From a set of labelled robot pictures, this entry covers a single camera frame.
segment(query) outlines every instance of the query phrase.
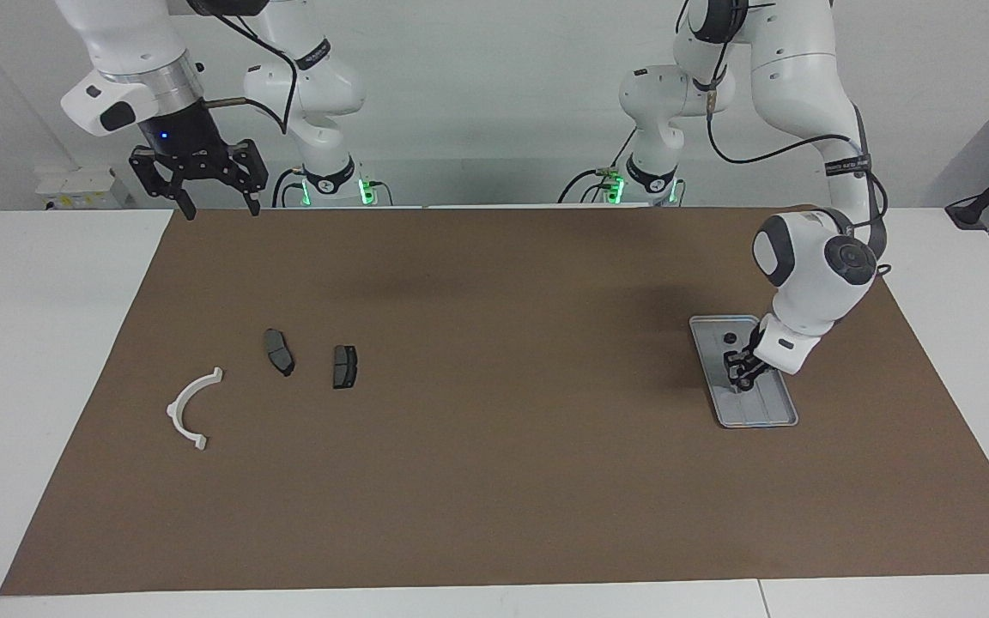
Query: metal tray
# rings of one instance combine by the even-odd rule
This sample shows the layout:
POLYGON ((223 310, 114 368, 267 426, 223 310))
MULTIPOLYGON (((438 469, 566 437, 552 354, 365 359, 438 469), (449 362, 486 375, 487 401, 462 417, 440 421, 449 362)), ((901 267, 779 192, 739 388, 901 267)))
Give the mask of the metal tray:
POLYGON ((729 429, 792 427, 799 422, 799 417, 784 377, 777 369, 769 369, 758 376, 753 390, 746 392, 735 391, 727 379, 723 354, 742 349, 757 324, 758 319, 754 316, 694 316, 689 320, 704 368, 704 379, 712 395, 715 418, 729 429), (734 343, 726 343, 727 333, 735 334, 734 343))

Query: silver rectangular tray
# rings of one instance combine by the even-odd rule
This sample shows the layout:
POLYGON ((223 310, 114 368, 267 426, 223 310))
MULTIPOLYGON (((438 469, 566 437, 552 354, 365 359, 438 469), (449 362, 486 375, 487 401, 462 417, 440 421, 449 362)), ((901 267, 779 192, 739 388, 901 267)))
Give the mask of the silver rectangular tray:
POLYGON ((799 422, 799 417, 784 377, 777 369, 769 369, 758 376, 753 390, 746 392, 735 390, 727 379, 723 354, 742 349, 757 324, 758 319, 754 316, 694 316, 689 320, 704 368, 704 379, 712 395, 715 418, 720 425, 730 429, 792 427, 799 422), (734 343, 726 343, 727 333, 734 334, 734 343))

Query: green light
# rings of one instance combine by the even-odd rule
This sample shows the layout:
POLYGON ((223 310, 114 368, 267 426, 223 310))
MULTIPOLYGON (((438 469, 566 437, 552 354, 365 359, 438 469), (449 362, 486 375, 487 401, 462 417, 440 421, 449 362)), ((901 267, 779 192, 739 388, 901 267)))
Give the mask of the green light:
POLYGON ((613 180, 616 180, 616 184, 609 188, 609 203, 620 203, 621 199, 624 198, 624 179, 620 176, 613 176, 613 180))
POLYGON ((368 206, 376 201, 376 191, 368 186, 365 179, 357 179, 357 186, 361 187, 361 202, 368 206))

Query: white curved object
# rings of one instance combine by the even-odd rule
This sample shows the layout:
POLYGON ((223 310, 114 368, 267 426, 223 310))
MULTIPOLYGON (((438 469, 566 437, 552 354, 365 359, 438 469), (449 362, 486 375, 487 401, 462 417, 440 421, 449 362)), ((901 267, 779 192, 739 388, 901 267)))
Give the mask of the white curved object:
POLYGON ((178 433, 184 435, 188 439, 192 439, 193 445, 197 447, 198 451, 203 451, 204 446, 207 445, 209 439, 205 438, 200 433, 193 433, 188 429, 185 429, 184 423, 181 421, 182 412, 185 412, 185 404, 192 399, 193 395, 196 395, 205 386, 211 386, 212 384, 219 384, 220 380, 223 379, 223 369, 217 367, 215 371, 207 376, 201 376, 199 379, 193 380, 189 383, 189 386, 185 387, 178 398, 173 400, 166 407, 166 415, 173 420, 173 427, 178 430, 178 433))

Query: white tabletop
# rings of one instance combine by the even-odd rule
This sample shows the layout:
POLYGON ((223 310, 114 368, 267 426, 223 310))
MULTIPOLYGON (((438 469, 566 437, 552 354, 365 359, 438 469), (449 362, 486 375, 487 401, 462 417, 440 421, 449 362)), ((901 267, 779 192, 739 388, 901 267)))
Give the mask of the white tabletop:
MULTIPOLYGON (((0 212, 0 584, 169 211, 0 212)), ((989 239, 888 216, 888 285, 989 457, 989 239)), ((989 615, 989 575, 0 598, 0 615, 989 615)))

